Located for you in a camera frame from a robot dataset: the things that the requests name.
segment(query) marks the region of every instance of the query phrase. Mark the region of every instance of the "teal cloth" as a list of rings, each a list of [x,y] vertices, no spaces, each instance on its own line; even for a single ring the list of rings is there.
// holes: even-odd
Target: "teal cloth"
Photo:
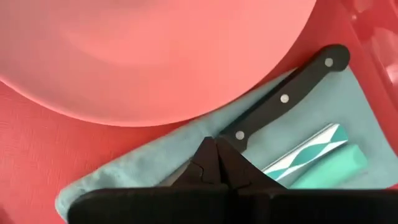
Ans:
[[[56,199],[57,211],[65,218],[70,204],[81,194],[94,189],[158,185],[193,156],[205,136],[217,135],[279,81],[281,78],[70,184]],[[381,189],[398,182],[398,158],[349,68],[327,75],[292,110],[255,133],[243,155],[263,169],[328,123],[343,125],[350,142],[363,150],[369,162],[365,170],[341,183],[339,188]]]

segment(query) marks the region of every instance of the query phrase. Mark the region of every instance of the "teal and white pattern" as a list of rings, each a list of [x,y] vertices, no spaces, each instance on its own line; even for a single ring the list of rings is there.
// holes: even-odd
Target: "teal and white pattern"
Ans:
[[[279,181],[336,149],[347,140],[346,131],[340,124],[329,124],[262,171],[272,179]]]

